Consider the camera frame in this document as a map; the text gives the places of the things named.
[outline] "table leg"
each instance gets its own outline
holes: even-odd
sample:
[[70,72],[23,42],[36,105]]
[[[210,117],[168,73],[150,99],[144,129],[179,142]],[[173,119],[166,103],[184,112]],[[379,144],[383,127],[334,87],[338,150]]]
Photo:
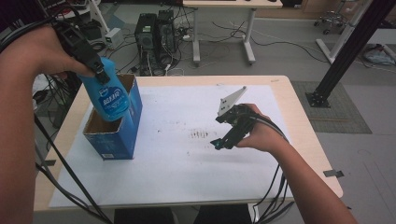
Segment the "table leg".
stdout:
[[199,52],[199,39],[198,39],[198,8],[194,9],[194,37],[192,39],[192,53],[193,61],[199,63],[201,61]]
[[256,62],[256,59],[254,58],[253,50],[251,49],[250,46],[250,35],[251,35],[251,30],[253,29],[253,22],[254,22],[254,16],[256,14],[256,8],[252,8],[249,13],[248,17],[248,25],[247,25],[247,34],[244,37],[244,46],[245,50],[247,51],[247,58],[250,64],[253,64]]

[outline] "computer tower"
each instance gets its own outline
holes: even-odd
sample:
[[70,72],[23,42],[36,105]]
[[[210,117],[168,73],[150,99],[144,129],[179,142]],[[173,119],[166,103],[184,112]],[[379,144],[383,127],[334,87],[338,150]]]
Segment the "computer tower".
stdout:
[[161,39],[157,26],[157,14],[142,13],[134,30],[140,59],[140,76],[160,76]]
[[161,44],[164,46],[162,52],[176,52],[174,10],[160,10],[158,12],[157,25]]
[[156,26],[157,14],[142,13],[134,30],[137,46],[143,49],[157,49],[161,47],[158,28]]

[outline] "person's right hand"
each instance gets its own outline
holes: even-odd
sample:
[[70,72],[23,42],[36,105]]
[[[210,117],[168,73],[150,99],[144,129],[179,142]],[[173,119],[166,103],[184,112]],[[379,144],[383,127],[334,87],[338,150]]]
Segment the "person's right hand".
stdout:
[[[260,114],[261,116],[269,119],[265,116],[260,109],[253,104],[245,104],[249,106],[254,112]],[[269,153],[274,152],[277,148],[281,147],[287,143],[283,137],[273,130],[271,127],[268,127],[265,124],[257,122],[253,130],[250,132],[250,135],[244,139],[242,139],[236,146],[237,147],[254,147],[260,151],[267,151]]]

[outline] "cardboard box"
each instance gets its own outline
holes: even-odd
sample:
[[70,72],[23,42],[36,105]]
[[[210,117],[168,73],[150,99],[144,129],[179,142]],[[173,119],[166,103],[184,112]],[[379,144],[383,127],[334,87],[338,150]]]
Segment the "cardboard box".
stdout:
[[131,160],[134,156],[142,100],[134,75],[121,75],[119,79],[129,94],[129,113],[108,122],[93,109],[83,131],[103,160]]

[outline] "hand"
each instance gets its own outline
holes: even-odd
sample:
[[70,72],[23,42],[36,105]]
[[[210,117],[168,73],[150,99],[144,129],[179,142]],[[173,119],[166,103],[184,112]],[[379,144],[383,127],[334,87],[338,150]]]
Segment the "hand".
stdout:
[[[262,114],[260,109],[253,104],[245,104],[249,106],[254,112],[261,116],[270,119],[269,117]],[[236,146],[237,147],[254,147],[260,151],[274,152],[281,145],[287,143],[283,137],[272,128],[265,124],[257,122],[250,135],[242,139]]]
[[21,36],[9,45],[2,56],[10,63],[32,71],[35,77],[38,74],[60,74],[72,71],[84,76],[93,76],[91,69],[64,52],[61,43],[50,26],[37,28]]

